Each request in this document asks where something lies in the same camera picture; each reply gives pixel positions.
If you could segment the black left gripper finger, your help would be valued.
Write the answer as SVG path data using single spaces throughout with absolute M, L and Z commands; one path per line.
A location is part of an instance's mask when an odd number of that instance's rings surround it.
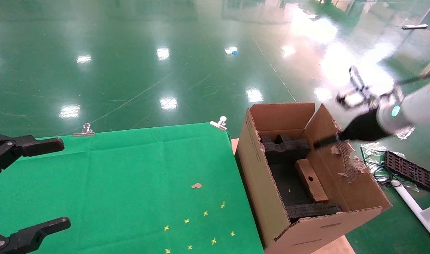
M 60 138 L 37 140 L 31 135 L 9 137 L 0 134 L 0 173 L 20 157 L 34 157 L 64 150 Z
M 68 217 L 59 217 L 19 230 L 5 237 L 0 234 L 0 254 L 28 254 L 39 249 L 46 236 L 70 228 Z

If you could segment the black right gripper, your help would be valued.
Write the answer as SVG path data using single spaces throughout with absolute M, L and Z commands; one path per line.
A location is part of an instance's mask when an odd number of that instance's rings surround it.
M 342 130 L 341 135 L 331 135 L 313 143 L 315 149 L 339 143 L 343 140 L 360 140 L 366 142 L 375 142 L 377 140 L 390 137 L 391 134 L 386 132 L 377 119 L 377 109 L 367 111 L 355 117 L 347 127 Z

